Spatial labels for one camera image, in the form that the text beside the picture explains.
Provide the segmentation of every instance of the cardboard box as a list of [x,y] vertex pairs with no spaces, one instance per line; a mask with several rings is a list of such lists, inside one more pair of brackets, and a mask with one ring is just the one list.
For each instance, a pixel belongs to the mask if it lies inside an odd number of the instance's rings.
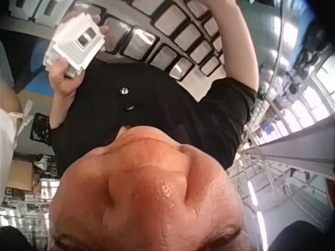
[[13,160],[8,176],[8,188],[33,191],[34,168],[32,163]]

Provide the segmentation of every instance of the button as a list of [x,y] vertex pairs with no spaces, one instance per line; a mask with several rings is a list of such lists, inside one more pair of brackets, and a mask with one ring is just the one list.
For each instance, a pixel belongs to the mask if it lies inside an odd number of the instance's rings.
[[131,111],[133,109],[134,109],[134,106],[130,106],[130,107],[126,108],[127,111]]
[[122,95],[127,95],[127,94],[129,93],[129,89],[123,87],[123,88],[120,90],[120,92],[121,92]]

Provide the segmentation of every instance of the eye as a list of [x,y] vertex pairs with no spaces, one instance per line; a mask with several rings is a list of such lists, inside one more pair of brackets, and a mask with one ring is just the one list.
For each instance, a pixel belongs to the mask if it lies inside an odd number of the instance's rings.
[[224,236],[206,243],[199,251],[221,251],[228,243],[232,242],[239,234],[241,230],[236,231],[233,234],[225,234]]

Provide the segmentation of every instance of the person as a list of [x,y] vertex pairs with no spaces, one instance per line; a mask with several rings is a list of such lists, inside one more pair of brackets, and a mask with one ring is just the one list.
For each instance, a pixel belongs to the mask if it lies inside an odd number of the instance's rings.
[[[225,169],[255,102],[259,71],[235,0],[203,0],[227,77],[197,102],[147,64],[94,59],[85,75],[48,70],[51,145],[61,180],[49,250],[252,250]],[[106,27],[101,27],[106,34]]]
[[17,137],[32,119],[29,116],[32,102],[28,101],[23,110],[12,89],[13,82],[7,55],[0,41],[0,205],[4,199]]

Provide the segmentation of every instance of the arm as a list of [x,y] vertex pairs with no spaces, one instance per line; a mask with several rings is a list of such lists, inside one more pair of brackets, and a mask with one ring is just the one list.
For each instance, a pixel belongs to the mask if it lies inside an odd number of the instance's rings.
[[0,107],[7,113],[10,112],[22,112],[22,106],[19,98],[13,89],[11,89],[5,82],[0,85]]
[[222,38],[227,77],[258,90],[259,70],[247,23],[235,0],[203,0],[212,12]]
[[52,106],[50,111],[50,119],[49,119],[51,129],[56,129],[64,122],[73,100],[74,95],[63,96],[58,93],[55,93],[53,95]]

